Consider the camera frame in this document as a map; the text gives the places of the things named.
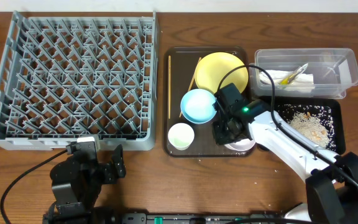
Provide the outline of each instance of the white napkin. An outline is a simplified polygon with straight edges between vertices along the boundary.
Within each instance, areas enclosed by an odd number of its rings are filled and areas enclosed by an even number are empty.
[[[288,71],[278,71],[278,70],[266,70],[269,75],[273,78],[274,84],[279,84],[285,77],[287,77],[292,72]],[[259,73],[259,79],[262,83],[270,85],[270,80],[264,72]],[[313,74],[300,74],[291,82],[289,85],[305,85],[305,84],[314,84]]]

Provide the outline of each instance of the dark brown tray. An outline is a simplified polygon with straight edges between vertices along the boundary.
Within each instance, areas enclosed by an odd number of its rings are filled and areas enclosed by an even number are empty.
[[[247,55],[240,47],[173,47],[164,55],[164,132],[163,148],[173,157],[234,157],[248,156],[253,149],[246,152],[230,150],[224,146],[215,144],[212,135],[212,122],[215,118],[205,124],[193,124],[186,118],[179,118],[180,101],[186,94],[193,77],[197,61],[200,57],[205,57],[214,52],[227,52],[239,57],[244,64],[247,64]],[[168,56],[171,56],[171,118],[168,119]],[[250,84],[247,85],[243,95],[250,99]],[[194,82],[192,89],[197,88]],[[189,124],[195,132],[195,139],[190,147],[184,151],[175,149],[168,141],[168,130],[177,123]]]

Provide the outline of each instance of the plastic bin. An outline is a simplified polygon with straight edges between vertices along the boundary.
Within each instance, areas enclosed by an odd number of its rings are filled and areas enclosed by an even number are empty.
[[[153,17],[13,13],[0,64],[0,146],[51,150],[97,134],[103,149],[154,147]]]
[[[314,84],[276,85],[276,96],[341,99],[346,90],[358,85],[358,67],[351,49],[265,49],[255,53],[255,64],[265,70],[294,71],[309,63],[305,73],[313,74]],[[262,83],[259,71],[250,69],[255,96],[270,96],[271,85]]]

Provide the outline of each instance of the wooden stick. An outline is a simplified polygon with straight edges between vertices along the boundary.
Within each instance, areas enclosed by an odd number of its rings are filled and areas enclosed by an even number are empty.
[[[168,56],[168,119],[171,119],[171,55]]]
[[[191,87],[193,86],[193,83],[194,83],[195,76],[196,76],[196,70],[194,69],[193,77],[191,78],[190,86],[189,86],[189,89],[187,91],[191,90]]]

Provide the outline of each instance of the wooden table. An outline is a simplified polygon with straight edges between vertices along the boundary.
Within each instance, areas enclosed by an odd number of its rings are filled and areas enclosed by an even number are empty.
[[[25,13],[25,16],[150,16],[132,13]],[[238,45],[249,62],[258,49],[345,47],[354,50],[358,63],[358,14],[158,14],[157,140],[148,152],[125,152],[127,176],[117,185],[105,185],[97,205],[111,205],[153,213],[247,213],[286,210],[305,202],[301,179],[272,153],[255,151],[247,158],[174,159],[162,149],[163,55],[174,46]],[[11,13],[0,13],[0,59]],[[358,155],[358,86],[339,101],[347,151]],[[6,151],[0,148],[0,198],[23,171],[56,154]],[[50,169],[67,156],[39,168],[22,179],[6,199],[6,212],[14,223],[40,223],[54,201]]]

